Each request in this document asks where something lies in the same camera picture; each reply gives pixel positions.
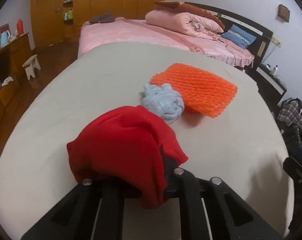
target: orange knitted cloth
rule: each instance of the orange knitted cloth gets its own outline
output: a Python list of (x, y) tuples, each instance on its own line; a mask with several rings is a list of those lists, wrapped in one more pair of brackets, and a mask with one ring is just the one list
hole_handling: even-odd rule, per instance
[(217, 75), (182, 63), (175, 63), (156, 74), (150, 83), (157, 86), (169, 83), (181, 94), (187, 107), (209, 117), (219, 116), (238, 90)]

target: silver bolt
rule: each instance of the silver bolt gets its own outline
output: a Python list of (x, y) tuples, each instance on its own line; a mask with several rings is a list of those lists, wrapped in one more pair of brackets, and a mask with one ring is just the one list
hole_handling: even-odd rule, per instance
[(184, 173), (184, 170), (182, 168), (175, 168), (174, 173), (177, 175), (181, 175)]
[(222, 180), (218, 177), (213, 177), (211, 179), (212, 183), (215, 184), (215, 185), (220, 185), (222, 183)]
[(92, 179), (84, 179), (82, 181), (82, 184), (85, 185), (85, 186), (89, 186), (92, 184)]

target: power outlet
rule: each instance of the power outlet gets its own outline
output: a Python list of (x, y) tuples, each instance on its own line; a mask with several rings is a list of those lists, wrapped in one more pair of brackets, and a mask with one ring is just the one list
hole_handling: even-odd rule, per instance
[(277, 45), (279, 48), (281, 48), (281, 45), (282, 45), (281, 41), (279, 41), (275, 37), (272, 37), (271, 41), (272, 41), (272, 43), (274, 43), (275, 45)]

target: pink bed sheet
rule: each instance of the pink bed sheet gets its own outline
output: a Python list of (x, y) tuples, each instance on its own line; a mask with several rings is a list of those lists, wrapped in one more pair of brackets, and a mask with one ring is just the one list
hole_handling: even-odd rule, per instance
[(78, 58), (97, 46), (120, 41), (146, 42), (190, 50), (231, 66), (249, 66), (254, 60), (254, 56), (247, 49), (242, 49), (220, 36), (217, 41), (191, 37), (148, 25), (145, 20), (120, 20), (92, 25), (89, 22), (84, 23), (81, 28)]

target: wall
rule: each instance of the wall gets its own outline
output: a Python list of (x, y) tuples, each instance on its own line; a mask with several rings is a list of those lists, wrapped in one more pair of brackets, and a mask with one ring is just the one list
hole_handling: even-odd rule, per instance
[[(265, 63), (269, 63), (271, 66), (279, 65), (277, 74), (288, 90), (284, 98), (299, 97), (302, 99), (302, 11), (294, 0), (178, 1), (222, 8), (249, 18), (273, 31), (274, 36), (282, 42), (282, 46), (277, 48)], [(282, 23), (276, 19), (279, 4), (285, 5), (291, 11), (289, 23)]]
[(25, 33), (29, 32), (31, 49), (35, 48), (30, 16), (30, 0), (7, 0), (0, 10), (0, 26), (9, 23), (11, 33), (17, 29), (17, 21), (22, 19)]

